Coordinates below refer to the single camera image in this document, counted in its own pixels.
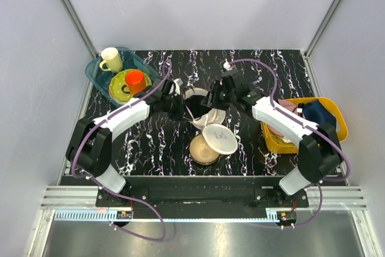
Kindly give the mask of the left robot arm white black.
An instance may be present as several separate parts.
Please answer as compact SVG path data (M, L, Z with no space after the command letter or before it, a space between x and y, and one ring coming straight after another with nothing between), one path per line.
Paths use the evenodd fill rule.
M86 117L78 120L66 151L72 169L79 167L99 186L108 189L109 200L116 206L126 205L130 192L124 188L124 177L111 164L112 144L130 127L154 114L182 116L181 85L181 79L161 81L158 78L118 109L93 120Z

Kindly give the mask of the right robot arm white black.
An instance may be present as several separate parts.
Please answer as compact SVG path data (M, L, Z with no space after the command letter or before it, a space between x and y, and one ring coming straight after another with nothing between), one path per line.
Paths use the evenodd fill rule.
M298 162L279 181L273 191L278 206L288 206L295 193L311 184L326 180L328 175L347 160L340 147L337 132L329 123L319 125L289 112L272 97L242 82L239 70L229 70L211 84L202 105L228 110L234 106L257 121L282 133L298 148Z

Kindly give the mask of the black marble pattern mat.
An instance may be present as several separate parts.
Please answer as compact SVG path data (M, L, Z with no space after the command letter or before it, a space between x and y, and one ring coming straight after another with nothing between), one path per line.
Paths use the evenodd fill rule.
M172 62L172 78L186 86L209 89L223 73L225 62L242 71L244 81L276 99L313 96L306 65L299 50L154 50L137 55L157 72L164 60ZM263 176L285 175L297 156L275 154L265 144L261 125L231 108L224 124L233 131L238 150L208 166L197 164L189 144L198 130L188 122L171 121L157 114L131 127L114 142L111 162L123 176Z

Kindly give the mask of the orange cup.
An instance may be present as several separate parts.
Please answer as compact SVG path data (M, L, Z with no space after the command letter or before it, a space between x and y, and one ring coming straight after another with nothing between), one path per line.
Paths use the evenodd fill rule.
M125 84L122 86L123 93L137 94L147 87L144 73L140 70L130 70L125 75Z

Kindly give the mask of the yellow-green plate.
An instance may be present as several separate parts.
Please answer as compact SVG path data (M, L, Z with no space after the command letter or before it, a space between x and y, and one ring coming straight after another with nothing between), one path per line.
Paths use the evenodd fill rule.
M133 94L126 86L125 77L128 73L135 71L135 69L122 70L116 76L113 76L109 85L109 96L119 105L124 105L132 97Z

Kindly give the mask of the pale yellow mug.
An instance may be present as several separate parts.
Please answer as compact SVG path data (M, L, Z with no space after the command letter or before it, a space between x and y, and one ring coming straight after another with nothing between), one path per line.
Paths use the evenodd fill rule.
M117 48L105 48L100 56L102 61L99 64L99 68L103 72L119 73L122 70L123 63Z

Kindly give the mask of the yellow plastic basket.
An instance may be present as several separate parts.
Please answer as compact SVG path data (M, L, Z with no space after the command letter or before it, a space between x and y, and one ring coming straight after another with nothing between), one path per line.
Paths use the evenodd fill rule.
M348 128L345 122L345 119L339 109L339 107L328 98L323 97L307 97L307 98L292 98L292 99L280 99L279 104L285 109L297 114L298 116L304 118L303 115L303 106L304 104L315 101L318 99L320 103L332 114L337 120L336 133L338 140L340 142L345 141L348 136ZM266 142L267 149L276 154L297 154L298 148L293 143L284 143L282 141L283 135L266 125L265 123L261 124L263 136Z

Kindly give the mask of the teal plastic bin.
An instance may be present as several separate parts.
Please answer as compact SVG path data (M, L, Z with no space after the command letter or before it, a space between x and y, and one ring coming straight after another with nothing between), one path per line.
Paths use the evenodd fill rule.
M87 64L85 74L103 96L120 107L133 97L126 85L126 75L134 70L143 73L147 86L159 76L144 60L124 47L105 48L99 57Z

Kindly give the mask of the white cloth in basket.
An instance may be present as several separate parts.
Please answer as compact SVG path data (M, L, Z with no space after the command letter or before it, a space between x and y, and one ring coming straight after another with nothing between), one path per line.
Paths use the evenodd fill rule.
M292 143L287 137L282 137L281 139L284 143Z

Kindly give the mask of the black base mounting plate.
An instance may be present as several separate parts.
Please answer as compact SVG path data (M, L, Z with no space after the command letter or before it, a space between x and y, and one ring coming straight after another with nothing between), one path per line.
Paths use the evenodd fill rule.
M242 205L257 208L307 208L304 190L292 196L279 187L276 176L132 176L122 195L154 206Z

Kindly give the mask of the navy blue garment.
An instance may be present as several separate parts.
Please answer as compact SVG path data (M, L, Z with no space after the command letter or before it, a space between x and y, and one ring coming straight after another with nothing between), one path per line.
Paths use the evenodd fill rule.
M336 128L337 120L318 99L308 102L303 106L304 118L319 125L329 123Z

